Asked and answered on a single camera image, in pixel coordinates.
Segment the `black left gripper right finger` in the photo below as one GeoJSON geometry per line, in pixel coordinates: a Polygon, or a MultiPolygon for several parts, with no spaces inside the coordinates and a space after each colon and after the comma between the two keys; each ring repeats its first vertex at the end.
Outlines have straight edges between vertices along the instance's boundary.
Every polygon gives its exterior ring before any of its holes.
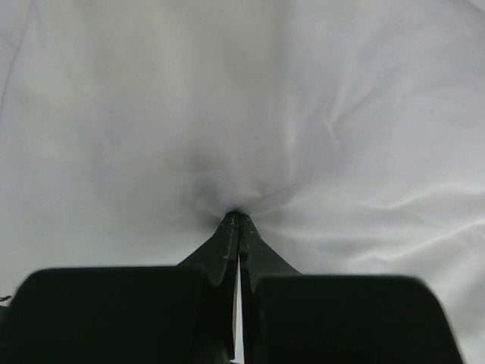
{"type": "Polygon", "coordinates": [[[247,363],[460,363],[439,300],[402,275],[304,275],[239,216],[247,363]]]}

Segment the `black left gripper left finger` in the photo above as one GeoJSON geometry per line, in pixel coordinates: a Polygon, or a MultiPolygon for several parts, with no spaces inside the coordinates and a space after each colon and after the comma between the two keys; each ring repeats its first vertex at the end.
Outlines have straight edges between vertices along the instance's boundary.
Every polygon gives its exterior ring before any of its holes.
{"type": "Polygon", "coordinates": [[[1,310],[3,363],[228,363],[239,214],[172,266],[49,268],[1,310]]]}

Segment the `white daisy print t-shirt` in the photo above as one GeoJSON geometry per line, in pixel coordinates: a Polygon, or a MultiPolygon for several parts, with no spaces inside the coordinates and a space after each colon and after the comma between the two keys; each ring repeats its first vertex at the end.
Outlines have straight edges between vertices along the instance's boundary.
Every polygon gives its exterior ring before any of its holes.
{"type": "Polygon", "coordinates": [[[422,279],[482,363],[484,3],[1,3],[2,296],[235,208],[299,270],[422,279]]]}

